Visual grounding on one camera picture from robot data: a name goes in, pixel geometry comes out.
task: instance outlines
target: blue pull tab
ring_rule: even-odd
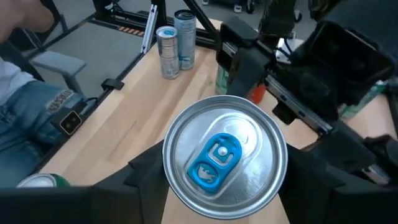
[[[226,133],[216,134],[207,141],[187,174],[200,188],[215,194],[241,157],[242,146],[236,137]]]

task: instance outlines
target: jeans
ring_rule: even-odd
[[[61,133],[51,124],[61,107],[71,108],[84,96],[33,81],[0,106],[0,188],[15,187],[42,159],[40,145],[54,145]]]

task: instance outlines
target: wooden table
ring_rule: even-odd
[[[213,21],[219,27],[219,21]],[[162,78],[157,47],[124,78],[125,86],[113,91],[79,131],[41,170],[64,176],[73,185],[91,185],[124,167],[130,160],[162,140],[174,117],[192,103],[215,95],[215,51],[197,47],[195,66],[175,80]],[[276,99],[266,94],[259,107],[271,115],[285,140],[301,148],[316,134],[301,121],[284,125],[271,110]],[[377,97],[348,122],[363,136],[394,134],[386,99]],[[288,223],[279,197],[250,217],[229,223]],[[196,214],[170,190],[163,223],[224,223]]]

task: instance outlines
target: energy drink can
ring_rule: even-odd
[[[225,95],[228,89],[228,77],[229,73],[223,69],[223,67],[218,66],[217,78],[216,78],[216,93],[219,95]]]
[[[372,101],[378,94],[384,91],[386,88],[387,81],[377,81],[375,85],[364,95],[362,100],[358,103],[358,105],[353,106],[340,106],[339,107],[339,117],[341,119],[351,119],[353,118],[359,111],[361,111],[370,101]]]
[[[69,183],[57,174],[34,174],[23,181],[17,187],[69,187]]]
[[[173,121],[163,162],[171,188],[186,206],[231,220],[255,213],[277,195],[287,146],[275,121],[249,100],[212,96]]]
[[[181,70],[193,68],[197,36],[197,19],[190,10],[178,10],[174,14],[174,27],[177,29],[178,57]]]
[[[177,78],[180,72],[178,60],[177,30],[171,26],[163,26],[156,30],[160,65],[164,78]]]

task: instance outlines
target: can lid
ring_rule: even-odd
[[[171,38],[177,35],[177,30],[172,26],[162,26],[156,30],[156,34],[159,37]]]
[[[174,13],[174,17],[180,20],[191,20],[195,18],[195,14],[188,9],[181,9]]]
[[[56,187],[57,181],[50,174],[34,174],[25,178],[17,187]]]
[[[287,147],[275,121],[250,101],[212,96],[181,112],[167,131],[164,168],[192,210],[217,219],[253,214],[282,185]]]

